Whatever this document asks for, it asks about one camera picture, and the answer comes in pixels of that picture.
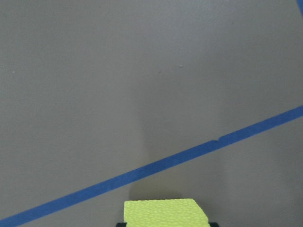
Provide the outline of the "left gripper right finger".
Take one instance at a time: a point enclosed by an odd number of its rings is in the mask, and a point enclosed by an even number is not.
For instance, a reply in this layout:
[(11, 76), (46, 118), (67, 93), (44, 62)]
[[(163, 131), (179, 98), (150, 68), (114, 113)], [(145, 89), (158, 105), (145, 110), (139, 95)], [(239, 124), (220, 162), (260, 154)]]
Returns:
[(209, 222), (208, 224), (210, 227), (219, 227), (219, 224), (216, 222)]

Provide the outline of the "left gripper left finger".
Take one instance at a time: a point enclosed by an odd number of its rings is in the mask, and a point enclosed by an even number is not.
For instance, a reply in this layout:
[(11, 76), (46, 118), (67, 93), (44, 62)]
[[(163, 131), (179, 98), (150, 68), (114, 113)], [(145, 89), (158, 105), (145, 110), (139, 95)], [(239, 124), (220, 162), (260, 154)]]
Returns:
[(126, 222), (117, 223), (116, 227), (127, 227), (127, 223)]

